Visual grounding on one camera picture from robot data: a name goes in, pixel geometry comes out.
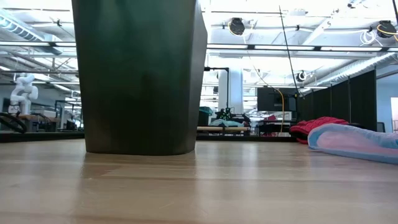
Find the wall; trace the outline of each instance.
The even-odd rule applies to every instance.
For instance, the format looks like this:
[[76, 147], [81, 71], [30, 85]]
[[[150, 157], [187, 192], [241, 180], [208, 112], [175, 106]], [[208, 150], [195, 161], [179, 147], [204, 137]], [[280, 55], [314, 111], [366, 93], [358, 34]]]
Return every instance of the wall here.
[[398, 97], [396, 83], [377, 80], [377, 121], [384, 122], [386, 132], [392, 133], [391, 97]]
[[[56, 89], [46, 89], [43, 85], [36, 85], [39, 89], [39, 97], [37, 100], [33, 100], [33, 103], [39, 103], [41, 105], [53, 106], [55, 100], [65, 100], [64, 91], [58, 91]], [[3, 101], [5, 98], [9, 99], [14, 86], [0, 86], [0, 110], [2, 110]]]

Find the ductwork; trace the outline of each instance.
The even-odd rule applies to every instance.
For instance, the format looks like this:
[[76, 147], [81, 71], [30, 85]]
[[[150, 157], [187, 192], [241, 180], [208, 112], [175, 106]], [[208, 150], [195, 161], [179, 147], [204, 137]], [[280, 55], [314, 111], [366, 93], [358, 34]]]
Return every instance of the ductwork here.
[[397, 53], [387, 53], [378, 57], [370, 58], [369, 60], [358, 60], [332, 72], [331, 74], [317, 80], [316, 82], [309, 83], [308, 85], [313, 86], [325, 85], [329, 83], [339, 83], [345, 81], [348, 77], [352, 78], [374, 70], [375, 66], [387, 65], [393, 60], [398, 60]]
[[[17, 19], [12, 18], [12, 16], [4, 10], [0, 10], [0, 27], [28, 41], [44, 40], [44, 38], [39, 34], [36, 34], [33, 29], [26, 29], [26, 24], [23, 24], [23, 22], [19, 22]], [[41, 52], [52, 53], [55, 55], [60, 55], [62, 53], [53, 47], [37, 47], [37, 49], [40, 49]]]

